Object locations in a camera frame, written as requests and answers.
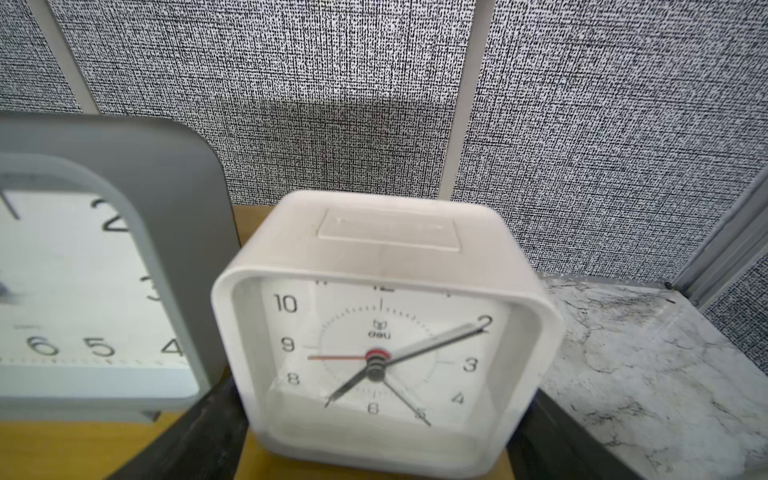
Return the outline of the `small white square alarm clock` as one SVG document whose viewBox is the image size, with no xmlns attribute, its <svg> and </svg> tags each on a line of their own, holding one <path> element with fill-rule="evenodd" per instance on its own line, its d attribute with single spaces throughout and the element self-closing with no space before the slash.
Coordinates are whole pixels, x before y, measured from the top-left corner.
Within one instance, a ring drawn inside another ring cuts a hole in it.
<svg viewBox="0 0 768 480">
<path fill-rule="evenodd" d="M 565 331 L 497 212 L 359 193 L 285 196 L 211 303 L 267 449 L 443 479 L 493 468 Z"/>
</svg>

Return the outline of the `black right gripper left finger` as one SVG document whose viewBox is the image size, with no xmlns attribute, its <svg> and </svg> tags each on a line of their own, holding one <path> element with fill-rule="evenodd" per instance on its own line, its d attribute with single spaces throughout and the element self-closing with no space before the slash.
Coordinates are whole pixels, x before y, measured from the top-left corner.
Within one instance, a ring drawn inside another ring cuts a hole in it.
<svg viewBox="0 0 768 480">
<path fill-rule="evenodd" d="M 221 380 L 112 479 L 232 479 L 249 421 L 233 378 Z"/>
</svg>

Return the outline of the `grey square alarm clock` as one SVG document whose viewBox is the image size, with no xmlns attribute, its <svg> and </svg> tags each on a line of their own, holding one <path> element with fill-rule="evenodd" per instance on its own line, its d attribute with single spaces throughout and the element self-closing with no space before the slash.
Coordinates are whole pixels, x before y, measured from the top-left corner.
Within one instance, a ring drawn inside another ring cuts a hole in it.
<svg viewBox="0 0 768 480">
<path fill-rule="evenodd" d="M 151 422 L 226 355 L 212 285 L 237 253 L 223 168 L 167 119 L 1 116 L 1 417 Z"/>
</svg>

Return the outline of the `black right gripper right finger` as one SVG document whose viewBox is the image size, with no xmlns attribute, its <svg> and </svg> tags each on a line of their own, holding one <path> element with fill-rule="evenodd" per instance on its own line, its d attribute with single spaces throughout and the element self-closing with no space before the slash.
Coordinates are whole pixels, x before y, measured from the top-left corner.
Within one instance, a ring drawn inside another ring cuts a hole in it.
<svg viewBox="0 0 768 480">
<path fill-rule="evenodd" d="M 640 477 L 542 390 L 510 437 L 507 454 L 517 479 Z"/>
</svg>

